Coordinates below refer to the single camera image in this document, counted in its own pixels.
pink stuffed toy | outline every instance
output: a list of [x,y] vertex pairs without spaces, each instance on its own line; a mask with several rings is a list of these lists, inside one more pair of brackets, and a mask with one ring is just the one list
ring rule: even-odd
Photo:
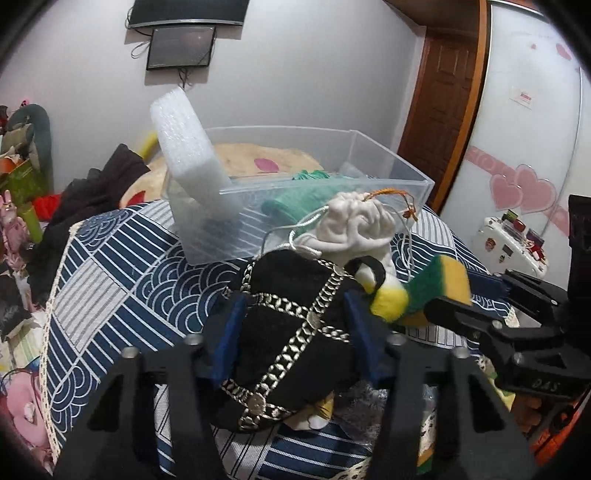
[[17,207],[12,202],[9,190],[4,192],[3,201],[4,204],[0,207],[0,223],[6,248],[6,263],[14,271],[19,271],[25,266],[19,251],[21,246],[28,242],[29,230],[25,221],[17,216]]
[[0,415],[12,420],[29,451],[49,472],[53,470],[51,448],[41,412],[39,373],[19,368],[13,371],[7,393],[0,395]]

door frame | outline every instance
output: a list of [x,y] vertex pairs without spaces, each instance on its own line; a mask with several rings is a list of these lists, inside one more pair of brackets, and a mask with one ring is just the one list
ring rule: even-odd
[[[476,46],[476,59],[474,66],[474,75],[472,77],[472,84],[470,86],[470,93],[468,94],[468,101],[466,104],[466,110],[460,126],[460,131],[457,136],[456,144],[453,148],[452,155],[447,163],[446,171],[440,182],[439,187],[436,190],[435,198],[433,199],[432,208],[436,213],[440,213],[449,191],[452,189],[452,184],[456,178],[457,171],[459,170],[460,164],[466,152],[468,141],[472,133],[476,114],[478,112],[478,106],[480,104],[480,96],[482,94],[482,88],[484,86],[486,62],[488,59],[489,50],[489,36],[491,31],[490,26],[490,6],[487,0],[478,0],[479,4],[479,18],[478,18],[478,43]],[[429,29],[427,29],[427,36],[425,37],[425,43],[423,45],[423,56],[421,58],[421,64],[419,66],[417,75],[417,84],[413,94],[413,100],[411,107],[408,112],[408,118],[402,133],[402,139],[400,146],[398,147],[398,154],[404,158],[404,150],[408,144],[409,133],[413,124],[414,117],[417,113],[418,99],[423,87],[423,78],[427,66],[427,56],[429,48],[431,46],[432,39],[428,36]],[[454,32],[456,34],[463,34],[460,31]]]

pink heart pattern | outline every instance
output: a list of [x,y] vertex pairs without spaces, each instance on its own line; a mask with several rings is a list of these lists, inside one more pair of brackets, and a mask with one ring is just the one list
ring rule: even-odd
[[515,170],[516,186],[521,187],[523,198],[521,213],[543,212],[556,201],[556,188],[549,180],[540,180],[529,165],[519,165]]
[[523,201],[521,187],[511,185],[507,177],[500,173],[491,177],[491,194],[497,210],[516,208]]

bed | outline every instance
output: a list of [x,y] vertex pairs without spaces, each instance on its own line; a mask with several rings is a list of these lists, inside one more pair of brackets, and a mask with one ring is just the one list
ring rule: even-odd
[[[142,352],[170,347],[201,330],[208,308],[245,260],[188,265],[164,200],[105,213],[74,226],[47,306],[41,357],[43,410],[55,458],[91,392],[118,357],[134,345]],[[393,241],[401,281],[401,253]],[[466,268],[485,272],[466,245],[429,208],[413,226],[415,269],[444,254]],[[501,301],[474,296],[482,309],[502,318],[514,312]],[[408,328],[417,340],[442,348],[477,344],[438,326]],[[155,396],[155,425],[161,468],[174,473],[165,387]],[[322,430],[293,431],[284,424],[254,434],[213,429],[230,478],[349,478],[370,451],[335,422]]]

drawstring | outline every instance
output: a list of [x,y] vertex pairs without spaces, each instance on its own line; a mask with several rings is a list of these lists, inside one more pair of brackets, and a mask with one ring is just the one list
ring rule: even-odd
[[[368,193],[365,196],[363,201],[365,202],[365,201],[370,200],[374,197],[377,197],[378,195],[400,195],[402,197],[402,199],[404,200],[404,203],[406,203],[406,205],[407,205],[407,210],[402,213],[402,216],[400,216],[399,211],[397,211],[396,209],[394,209],[393,207],[391,207],[387,203],[384,203],[384,206],[386,207],[387,210],[394,212],[398,216],[398,218],[400,219],[400,221],[404,225],[404,229],[406,230],[406,232],[402,235],[402,245],[400,246],[400,261],[404,265],[404,268],[407,269],[408,280],[410,280],[413,277],[414,257],[413,257],[413,236],[410,232],[410,229],[408,228],[408,221],[410,218],[412,218],[415,222],[418,222],[417,209],[414,206],[414,197],[412,195],[410,195],[410,193],[407,192],[406,190],[380,189],[380,190],[376,190],[374,192]],[[408,261],[404,259],[404,241],[407,237],[407,234],[408,234]]]
[[305,226],[309,226],[312,223],[314,223],[316,220],[319,220],[321,217],[324,216],[324,214],[328,210],[329,210],[329,206],[324,205],[323,207],[320,207],[320,208],[314,210],[313,212],[308,213],[308,215],[305,215],[305,217],[303,217],[299,222],[295,223],[294,225],[276,226],[275,228],[272,228],[271,230],[269,230],[267,233],[265,233],[265,236],[262,238],[260,257],[262,257],[265,254],[265,244],[267,243],[267,239],[269,238],[269,235],[271,235],[273,232],[276,232],[279,230],[291,229],[291,232],[288,236],[287,242],[283,243],[281,245],[277,245],[274,249],[281,250],[283,248],[289,248],[293,251],[300,252],[300,253],[306,252],[309,255],[311,255],[312,257],[319,258],[322,255],[322,252],[320,250],[317,250],[312,247],[308,247],[307,245],[294,244],[294,239],[296,238],[295,232],[297,229],[300,229]]
[[[407,192],[406,190],[398,190],[398,189],[380,189],[380,190],[375,190],[374,192],[368,193],[365,198],[363,199],[364,202],[366,202],[367,200],[371,200],[374,197],[377,197],[378,195],[400,195],[403,199],[404,199],[404,203],[407,204],[407,211],[404,212],[402,214],[402,216],[404,218],[410,218],[413,217],[413,220],[415,222],[418,222],[417,219],[417,210],[414,207],[414,197],[412,195],[410,195],[409,192]],[[407,199],[407,195],[411,198],[412,202],[409,203],[408,199]]]
[[[401,260],[404,268],[406,268],[408,280],[410,280],[413,277],[414,258],[413,258],[413,236],[411,235],[411,231],[408,228],[408,222],[410,221],[411,218],[415,222],[418,222],[418,218],[417,218],[417,214],[416,214],[417,210],[414,206],[414,197],[412,195],[410,195],[409,192],[407,192],[406,190],[398,190],[398,189],[388,188],[388,189],[375,190],[374,192],[370,192],[370,193],[366,194],[365,197],[363,198],[363,201],[367,202],[368,200],[371,200],[374,197],[377,197],[378,195],[400,195],[402,197],[402,199],[404,200],[404,203],[406,204],[407,209],[402,212],[397,211],[394,207],[392,207],[391,205],[388,205],[387,203],[384,203],[383,205],[384,205],[384,208],[388,212],[394,212],[398,216],[398,219],[400,220],[400,222],[404,226],[404,229],[406,230],[405,233],[402,235],[400,260]],[[274,248],[275,250],[289,248],[289,249],[291,249],[295,252],[301,253],[301,254],[307,254],[307,255],[310,255],[314,258],[320,258],[322,256],[322,252],[320,250],[308,247],[307,245],[296,245],[296,244],[294,244],[294,240],[296,238],[296,230],[297,229],[300,229],[300,228],[309,226],[312,223],[315,223],[317,220],[321,219],[326,214],[326,212],[328,210],[329,210],[329,206],[324,205],[323,207],[320,207],[320,208],[314,210],[313,212],[308,213],[308,215],[305,215],[299,222],[295,223],[294,225],[278,226],[278,227],[275,227],[275,228],[272,228],[271,230],[269,230],[262,239],[261,253],[258,255],[257,258],[260,258],[265,254],[265,244],[267,243],[267,239],[269,238],[269,236],[273,232],[277,232],[280,230],[287,230],[287,229],[290,230],[287,242],[277,245],[277,247]],[[405,243],[406,237],[408,237],[408,259],[407,260],[405,260],[405,258],[404,258],[404,243]]]

